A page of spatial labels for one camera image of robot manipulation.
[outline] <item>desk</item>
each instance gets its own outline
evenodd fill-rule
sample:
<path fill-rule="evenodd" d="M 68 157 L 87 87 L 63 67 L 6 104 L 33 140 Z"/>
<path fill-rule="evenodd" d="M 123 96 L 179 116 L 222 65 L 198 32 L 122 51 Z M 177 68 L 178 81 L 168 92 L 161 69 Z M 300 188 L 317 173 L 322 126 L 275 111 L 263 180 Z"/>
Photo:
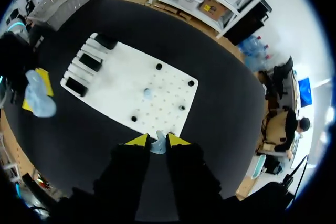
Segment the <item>desk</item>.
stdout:
<path fill-rule="evenodd" d="M 60 86 L 73 57 L 93 32 L 114 36 L 199 81 L 181 138 L 203 148 L 208 166 L 222 183 L 222 196 L 234 195 L 260 132 L 262 85 L 238 59 L 201 31 L 123 0 L 89 1 L 41 44 L 40 64 L 49 71 L 57 105 L 54 117 L 37 118 L 7 100 L 8 122 L 34 166 L 69 195 L 72 187 L 92 191 L 93 181 L 109 163 L 110 150 L 140 135 Z M 177 219 L 165 155 L 151 154 L 136 218 Z"/>

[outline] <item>black cable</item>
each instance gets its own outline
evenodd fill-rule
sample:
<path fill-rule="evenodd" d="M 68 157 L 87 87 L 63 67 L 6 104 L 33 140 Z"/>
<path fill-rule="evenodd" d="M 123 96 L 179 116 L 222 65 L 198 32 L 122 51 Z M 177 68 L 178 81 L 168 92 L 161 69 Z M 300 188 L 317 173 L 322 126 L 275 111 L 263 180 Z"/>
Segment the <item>black cable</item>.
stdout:
<path fill-rule="evenodd" d="M 32 206 L 29 208 L 30 210 L 44 210 L 46 212 L 49 212 L 48 209 L 44 208 L 44 207 L 37 207 L 37 206 Z"/>
<path fill-rule="evenodd" d="M 137 2 L 137 4 L 143 4 L 144 6 L 151 6 L 151 4 L 148 3 L 148 0 L 146 0 L 145 2 Z"/>
<path fill-rule="evenodd" d="M 302 179 L 303 179 L 304 172 L 306 171 L 307 164 L 308 164 L 308 159 L 309 159 L 309 155 L 306 155 L 306 156 L 303 158 L 303 160 L 305 160 L 305 158 L 307 158 L 307 161 L 306 161 L 306 164 L 304 165 L 303 172 L 302 172 L 302 175 L 301 175 L 301 178 L 300 178 L 298 187 L 296 188 L 296 191 L 295 191 L 295 194 L 294 194 L 294 197 L 293 197 L 293 201 L 294 201 L 295 198 L 296 198 L 296 194 L 298 193 L 298 190 L 299 190 L 301 181 L 302 181 Z"/>

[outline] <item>person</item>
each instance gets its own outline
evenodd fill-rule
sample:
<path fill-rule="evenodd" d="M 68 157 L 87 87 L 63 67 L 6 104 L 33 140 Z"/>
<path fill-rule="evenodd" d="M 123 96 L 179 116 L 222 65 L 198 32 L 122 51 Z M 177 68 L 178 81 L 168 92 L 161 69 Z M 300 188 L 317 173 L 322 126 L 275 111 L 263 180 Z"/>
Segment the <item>person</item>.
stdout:
<path fill-rule="evenodd" d="M 293 143 L 295 131 L 302 133 L 310 127 L 310 120 L 306 117 L 297 119 L 293 109 L 289 108 L 271 118 L 266 124 L 265 143 L 274 145 L 274 151 L 286 152 L 292 158 L 290 147 Z"/>

